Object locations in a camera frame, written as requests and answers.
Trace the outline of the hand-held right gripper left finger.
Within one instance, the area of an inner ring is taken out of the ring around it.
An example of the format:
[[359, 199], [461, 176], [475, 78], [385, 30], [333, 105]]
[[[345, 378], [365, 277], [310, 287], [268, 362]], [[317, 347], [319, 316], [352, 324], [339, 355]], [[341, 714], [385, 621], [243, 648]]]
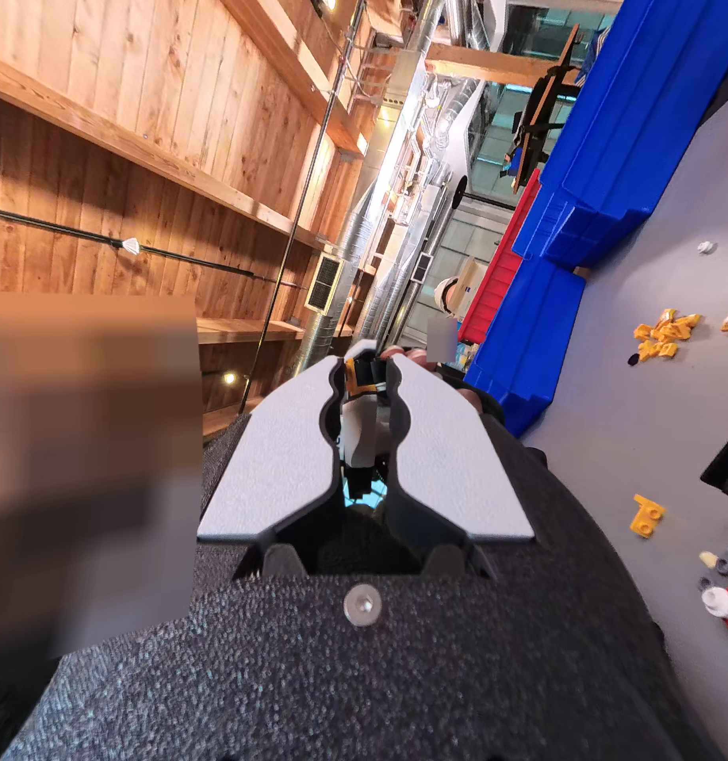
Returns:
[[343, 512], [343, 359], [328, 356], [251, 414], [199, 523], [201, 541], [251, 543], [307, 515]]

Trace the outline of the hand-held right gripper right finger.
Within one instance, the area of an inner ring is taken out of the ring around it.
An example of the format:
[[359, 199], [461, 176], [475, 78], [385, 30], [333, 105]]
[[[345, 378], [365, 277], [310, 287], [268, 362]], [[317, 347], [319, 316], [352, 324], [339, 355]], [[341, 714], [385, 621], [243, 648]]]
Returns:
[[535, 537], [473, 405], [406, 356], [387, 363], [391, 475], [388, 495], [472, 541]]

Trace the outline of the black orange lego subassembly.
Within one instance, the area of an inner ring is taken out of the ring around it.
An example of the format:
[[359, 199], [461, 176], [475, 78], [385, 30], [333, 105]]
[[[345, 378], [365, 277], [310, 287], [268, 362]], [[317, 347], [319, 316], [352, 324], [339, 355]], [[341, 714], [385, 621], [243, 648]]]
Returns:
[[345, 361], [346, 391], [350, 399], [364, 395], [387, 397], [387, 360], [359, 356]]

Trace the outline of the orange lego pieces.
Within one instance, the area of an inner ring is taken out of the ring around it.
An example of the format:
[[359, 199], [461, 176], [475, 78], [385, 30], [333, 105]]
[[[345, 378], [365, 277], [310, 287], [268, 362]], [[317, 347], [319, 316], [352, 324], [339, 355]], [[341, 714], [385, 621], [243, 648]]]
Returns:
[[[674, 308], [668, 308], [661, 313], [654, 325], [638, 325], [633, 334], [637, 341], [634, 353], [640, 354], [638, 364], [654, 358], [674, 358], [681, 344], [689, 342], [694, 331], [700, 324], [704, 324], [706, 319], [700, 313], [681, 314]], [[728, 314], [722, 319], [719, 331], [728, 336]]]

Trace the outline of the person's left hand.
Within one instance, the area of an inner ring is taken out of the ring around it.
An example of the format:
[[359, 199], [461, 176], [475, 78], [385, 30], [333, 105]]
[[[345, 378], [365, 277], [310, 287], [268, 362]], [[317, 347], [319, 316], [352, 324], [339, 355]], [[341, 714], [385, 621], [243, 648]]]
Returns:
[[[425, 349], [413, 348], [410, 350], [405, 350], [400, 346], [389, 346], [388, 348], [386, 348], [380, 353], [379, 359], [381, 359], [382, 361], [387, 361], [388, 359], [394, 356], [407, 357], [416, 365], [422, 367], [423, 369], [426, 369], [428, 372], [438, 377], [440, 380], [443, 380], [443, 377], [440, 375], [440, 373], [437, 372], [437, 364], [435, 362], [428, 361], [427, 352]], [[469, 404], [473, 406], [473, 408], [477, 411], [478, 414], [483, 413], [483, 404], [482, 404], [481, 398], [478, 396], [476, 392], [474, 392], [471, 389], [465, 389], [463, 387], [456, 389], [456, 391], [463, 398], [465, 398], [465, 400], [469, 402]]]

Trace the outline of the red storage bin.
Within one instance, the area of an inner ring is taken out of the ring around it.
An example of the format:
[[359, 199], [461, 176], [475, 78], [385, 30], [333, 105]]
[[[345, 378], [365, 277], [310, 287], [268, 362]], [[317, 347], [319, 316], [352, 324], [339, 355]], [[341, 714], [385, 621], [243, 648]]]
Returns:
[[522, 257], [512, 250], [540, 189], [540, 169], [535, 169], [521, 194], [510, 223], [493, 254], [483, 280], [474, 293], [464, 319], [458, 328], [458, 341], [467, 345], [484, 342], [488, 329], [519, 270]]

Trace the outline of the background standing desk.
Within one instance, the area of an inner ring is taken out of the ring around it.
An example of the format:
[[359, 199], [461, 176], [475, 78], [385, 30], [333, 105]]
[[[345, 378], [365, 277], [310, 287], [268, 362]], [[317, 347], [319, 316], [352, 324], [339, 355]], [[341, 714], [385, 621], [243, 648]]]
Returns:
[[536, 82], [525, 109], [518, 112], [513, 120], [513, 139], [505, 154], [504, 170], [500, 176], [512, 178], [512, 193], [516, 195], [520, 187], [530, 181], [533, 171], [540, 161], [546, 162], [545, 142], [551, 130], [564, 127], [563, 122], [552, 122], [551, 114], [560, 95], [576, 98], [579, 87], [568, 84], [565, 78], [570, 71], [579, 67], [571, 64], [574, 46], [582, 39], [579, 24], [571, 30], [567, 43], [557, 62], [548, 62], [545, 73]]

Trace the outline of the blue jacket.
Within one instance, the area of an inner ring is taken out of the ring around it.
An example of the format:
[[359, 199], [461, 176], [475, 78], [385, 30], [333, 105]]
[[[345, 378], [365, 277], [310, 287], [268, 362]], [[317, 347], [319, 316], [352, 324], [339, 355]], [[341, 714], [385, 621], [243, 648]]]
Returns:
[[573, 82], [574, 86], [581, 88], [585, 84], [589, 72], [592, 70], [599, 53], [602, 51], [610, 29], [611, 27], [608, 26], [604, 29], [595, 31], [593, 34], [592, 39], [588, 45], [586, 57], [583, 60]]

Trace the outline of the silver spiral air duct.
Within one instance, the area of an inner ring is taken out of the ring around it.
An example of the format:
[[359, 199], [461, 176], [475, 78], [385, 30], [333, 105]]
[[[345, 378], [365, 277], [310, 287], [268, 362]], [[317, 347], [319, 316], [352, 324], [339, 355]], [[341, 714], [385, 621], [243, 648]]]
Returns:
[[316, 313], [308, 322], [293, 366], [293, 377], [327, 356], [359, 264], [374, 240], [387, 193], [388, 180], [383, 175], [378, 175], [347, 215], [335, 251], [339, 266], [330, 304], [325, 314]]

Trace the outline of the white wall vent grille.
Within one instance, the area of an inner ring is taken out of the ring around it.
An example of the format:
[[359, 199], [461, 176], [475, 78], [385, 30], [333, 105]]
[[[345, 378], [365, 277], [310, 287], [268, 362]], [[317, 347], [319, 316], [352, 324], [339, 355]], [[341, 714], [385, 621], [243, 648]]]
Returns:
[[329, 313], [344, 264], [338, 256], [325, 252], [320, 254], [306, 295], [305, 308], [322, 316]]

